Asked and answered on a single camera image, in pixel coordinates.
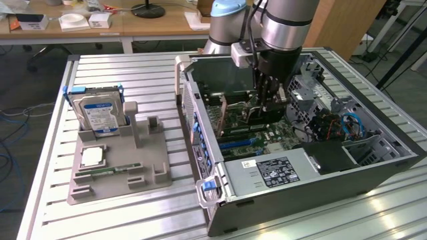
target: power supply label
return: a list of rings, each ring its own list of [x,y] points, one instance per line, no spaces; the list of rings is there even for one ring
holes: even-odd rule
[[[258,162],[257,166],[269,188],[274,188],[301,180],[287,157]]]

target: aluminum slotted table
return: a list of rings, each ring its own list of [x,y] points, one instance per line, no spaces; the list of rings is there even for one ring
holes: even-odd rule
[[[345,60],[313,48],[330,61],[361,92],[427,149],[427,131],[385,97]],[[110,199],[69,205],[66,202],[78,119],[59,91],[39,166],[18,239],[190,240],[207,237],[193,170],[175,103],[175,57],[195,52],[71,56],[63,86],[111,86],[122,83],[126,101],[138,101],[139,114],[158,115],[165,124],[173,186]],[[347,90],[325,74],[339,97]],[[285,239],[427,239],[427,160],[358,197],[283,217],[215,240]]]

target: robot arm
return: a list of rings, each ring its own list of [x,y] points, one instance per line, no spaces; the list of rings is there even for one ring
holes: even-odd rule
[[[215,0],[205,54],[231,53],[251,66],[262,114],[289,103],[286,89],[301,56],[319,0]]]

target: lamp base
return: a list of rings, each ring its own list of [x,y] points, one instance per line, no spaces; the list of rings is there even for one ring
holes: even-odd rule
[[[145,7],[146,4],[138,4],[133,7],[133,14],[145,19],[161,18],[166,13],[166,9],[155,4],[150,4],[150,8]]]

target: hard disk drive label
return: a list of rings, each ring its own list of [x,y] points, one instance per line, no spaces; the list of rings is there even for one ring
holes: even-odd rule
[[[258,162],[257,166],[269,188],[274,188],[301,180],[287,157]]]
[[[114,105],[109,102],[85,105],[89,122],[93,130],[98,133],[110,133],[119,128],[117,116],[111,113],[113,110]]]

